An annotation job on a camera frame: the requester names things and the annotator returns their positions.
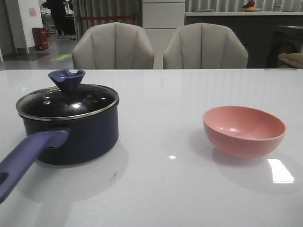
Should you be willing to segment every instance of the green floor sign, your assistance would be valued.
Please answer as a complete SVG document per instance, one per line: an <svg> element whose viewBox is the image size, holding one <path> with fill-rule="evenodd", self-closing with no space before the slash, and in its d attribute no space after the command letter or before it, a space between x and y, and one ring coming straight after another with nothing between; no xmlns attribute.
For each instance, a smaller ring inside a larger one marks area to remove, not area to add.
<svg viewBox="0 0 303 227"><path fill-rule="evenodd" d="M51 59L51 61L64 61L70 57L71 57L70 53L64 53L64 54L61 54L61 55Z"/></svg>

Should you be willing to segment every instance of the red trash can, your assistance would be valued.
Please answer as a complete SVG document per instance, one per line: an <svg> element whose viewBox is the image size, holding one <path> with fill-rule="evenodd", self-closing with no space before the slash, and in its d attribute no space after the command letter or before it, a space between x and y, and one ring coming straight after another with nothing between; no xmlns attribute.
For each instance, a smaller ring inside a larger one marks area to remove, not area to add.
<svg viewBox="0 0 303 227"><path fill-rule="evenodd" d="M45 27L33 27L32 31L33 31L36 50L42 51L42 50L48 49L46 28Z"/></svg>

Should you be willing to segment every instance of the plate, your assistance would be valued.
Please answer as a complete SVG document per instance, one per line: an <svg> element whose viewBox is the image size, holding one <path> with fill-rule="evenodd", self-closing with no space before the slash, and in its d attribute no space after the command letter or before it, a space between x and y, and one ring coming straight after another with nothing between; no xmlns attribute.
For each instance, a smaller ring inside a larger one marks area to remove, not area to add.
<svg viewBox="0 0 303 227"><path fill-rule="evenodd" d="M244 9L244 8L241 8L242 11L244 12L257 12L257 11L260 11L261 9L258 9L258 8L247 8L247 9Z"/></svg>

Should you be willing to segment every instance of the washing machine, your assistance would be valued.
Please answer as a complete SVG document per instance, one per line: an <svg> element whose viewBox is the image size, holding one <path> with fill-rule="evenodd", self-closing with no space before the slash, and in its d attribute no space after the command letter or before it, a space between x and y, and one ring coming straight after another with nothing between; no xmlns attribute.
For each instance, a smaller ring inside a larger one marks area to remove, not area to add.
<svg viewBox="0 0 303 227"><path fill-rule="evenodd" d="M303 26L277 26L273 32L267 68L280 68L284 63L278 59L281 53L303 52Z"/></svg>

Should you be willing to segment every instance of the lid knob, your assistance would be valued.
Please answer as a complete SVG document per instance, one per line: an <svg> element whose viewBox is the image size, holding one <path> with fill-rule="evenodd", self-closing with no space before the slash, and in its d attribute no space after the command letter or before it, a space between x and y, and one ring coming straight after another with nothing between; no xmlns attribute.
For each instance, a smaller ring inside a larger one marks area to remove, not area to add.
<svg viewBox="0 0 303 227"><path fill-rule="evenodd" d="M48 77L57 85L57 87L65 93L76 91L80 85L85 71L78 70L72 73L69 70L56 70L48 74Z"/></svg>

